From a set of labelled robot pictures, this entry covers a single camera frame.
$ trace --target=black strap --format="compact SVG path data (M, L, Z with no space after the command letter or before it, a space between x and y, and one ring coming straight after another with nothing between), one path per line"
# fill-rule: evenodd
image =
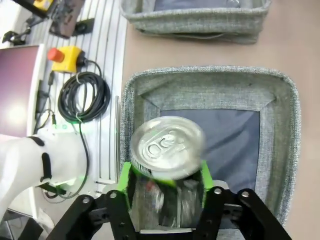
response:
M43 147L45 145L44 141L42 141L37 136L28 136L29 139L32 139L38 146ZM43 182L45 179L52 178L51 172L51 161L48 153L44 152L41 156L42 166L43 166L43 176L40 178L40 182Z

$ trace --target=bolt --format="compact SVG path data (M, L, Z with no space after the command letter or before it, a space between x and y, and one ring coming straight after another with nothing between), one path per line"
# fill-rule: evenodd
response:
M110 198L114 199L117 196L117 194L115 192L110 194Z
M216 188L216 189L214 190L214 193L215 193L215 194L221 194L221 193L222 193L222 191L221 191L221 189L220 189L220 188Z
M84 204L87 204L88 202L90 202L90 199L89 199L88 197L86 197L86 198L84 198L84 199L82 200L82 202L83 202Z
M244 191L242 194L242 197L247 198L249 197L249 193L247 191Z

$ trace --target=gray fabric basket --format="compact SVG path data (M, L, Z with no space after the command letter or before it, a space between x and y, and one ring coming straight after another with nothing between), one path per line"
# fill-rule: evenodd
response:
M240 44L257 41L271 4L271 0L238 0L243 7L156 11L157 1L160 0L122 0L122 15L137 30L148 35L217 39Z
M135 74L122 97L120 165L131 160L130 140L142 123L168 110L259 112L255 192L281 224L287 220L300 154L301 110L292 80L279 71L239 66L190 66ZM221 229L219 239L243 239Z

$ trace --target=white cable tie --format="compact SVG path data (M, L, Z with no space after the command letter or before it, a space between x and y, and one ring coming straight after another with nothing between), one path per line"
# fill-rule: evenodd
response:
M79 121L80 123L82 123L82 124L84 123L84 122L78 117L78 113L75 114L75 118L78 119L78 121Z
M75 75L75 78L76 78L77 83L78 83L79 85L81 85L81 82L79 81L79 78L78 78L79 73L80 73L80 72L78 72L78 73Z

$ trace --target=yellow object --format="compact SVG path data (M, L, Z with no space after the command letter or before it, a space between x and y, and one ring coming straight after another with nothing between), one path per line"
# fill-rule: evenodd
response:
M63 46L58 48L64 54L62 62L53 62L52 71L63 73L77 73L77 58L82 50L76 46Z
M54 0L36 0L33 5L38 9L47 11Z

